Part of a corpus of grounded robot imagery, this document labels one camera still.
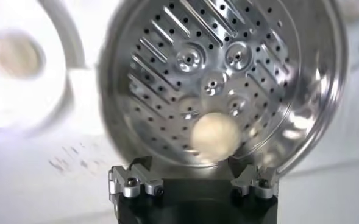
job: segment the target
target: stainless steel basket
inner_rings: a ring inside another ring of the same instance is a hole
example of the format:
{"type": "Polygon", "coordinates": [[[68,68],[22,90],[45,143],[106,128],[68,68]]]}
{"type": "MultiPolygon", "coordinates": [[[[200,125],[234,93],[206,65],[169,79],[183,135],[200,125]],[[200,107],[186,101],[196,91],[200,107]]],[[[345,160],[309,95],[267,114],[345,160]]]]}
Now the stainless steel basket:
{"type": "Polygon", "coordinates": [[[332,0],[127,0],[102,53],[102,110],[122,156],[155,156],[161,176],[224,173],[189,141],[216,111],[243,132],[233,157],[282,175],[331,122],[346,72],[332,0]]]}

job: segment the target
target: screw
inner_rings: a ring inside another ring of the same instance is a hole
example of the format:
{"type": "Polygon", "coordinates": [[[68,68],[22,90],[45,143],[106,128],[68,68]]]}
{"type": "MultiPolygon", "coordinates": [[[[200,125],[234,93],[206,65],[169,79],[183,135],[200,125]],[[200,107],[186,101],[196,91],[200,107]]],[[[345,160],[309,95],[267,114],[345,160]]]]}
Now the screw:
{"type": "Polygon", "coordinates": [[[161,196],[161,195],[163,195],[163,193],[164,193],[164,190],[162,187],[155,188],[155,196],[161,196]]]}
{"type": "Polygon", "coordinates": [[[137,184],[136,178],[134,178],[134,177],[128,178],[127,184],[128,184],[129,186],[135,186],[135,185],[137,184]]]}
{"type": "Polygon", "coordinates": [[[260,179],[259,180],[259,186],[262,188],[268,188],[269,186],[269,181],[266,179],[260,179]]]}

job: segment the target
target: metal bracket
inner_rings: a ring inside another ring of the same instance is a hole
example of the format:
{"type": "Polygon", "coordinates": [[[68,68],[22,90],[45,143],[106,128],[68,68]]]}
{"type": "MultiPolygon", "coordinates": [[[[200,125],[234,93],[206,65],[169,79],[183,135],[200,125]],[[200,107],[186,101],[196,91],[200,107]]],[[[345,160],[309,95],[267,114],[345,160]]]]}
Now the metal bracket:
{"type": "Polygon", "coordinates": [[[253,165],[248,165],[238,178],[231,181],[231,184],[240,197],[248,195],[250,187],[254,187],[258,198],[270,199],[274,196],[276,184],[275,167],[257,169],[253,165]]]}
{"type": "Polygon", "coordinates": [[[108,173],[109,199],[116,204],[116,195],[134,198],[141,194],[141,186],[145,193],[160,196],[163,191],[163,180],[148,171],[141,163],[132,163],[128,170],[122,166],[113,166],[108,173]]]}

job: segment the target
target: dough ball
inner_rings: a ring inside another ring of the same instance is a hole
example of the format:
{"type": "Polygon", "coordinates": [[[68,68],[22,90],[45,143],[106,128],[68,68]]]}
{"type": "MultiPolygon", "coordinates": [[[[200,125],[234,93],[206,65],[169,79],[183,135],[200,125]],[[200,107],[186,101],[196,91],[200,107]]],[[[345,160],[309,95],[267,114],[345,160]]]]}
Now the dough ball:
{"type": "Polygon", "coordinates": [[[206,114],[191,133],[191,145],[205,161],[216,163],[233,155],[241,142],[236,122],[222,113],[206,114]]]}
{"type": "Polygon", "coordinates": [[[40,67],[40,55],[29,37],[13,34],[0,36],[0,70],[4,74],[16,78],[30,77],[40,67]]]}

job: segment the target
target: black base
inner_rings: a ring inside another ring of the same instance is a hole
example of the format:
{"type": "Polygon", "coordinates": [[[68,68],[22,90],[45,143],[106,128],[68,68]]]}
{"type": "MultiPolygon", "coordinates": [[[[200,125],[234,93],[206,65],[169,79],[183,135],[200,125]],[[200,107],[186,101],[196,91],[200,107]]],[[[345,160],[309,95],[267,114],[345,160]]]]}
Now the black base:
{"type": "Polygon", "coordinates": [[[238,197],[229,180],[167,180],[164,194],[119,196],[120,224],[275,224],[277,198],[238,197]]]}

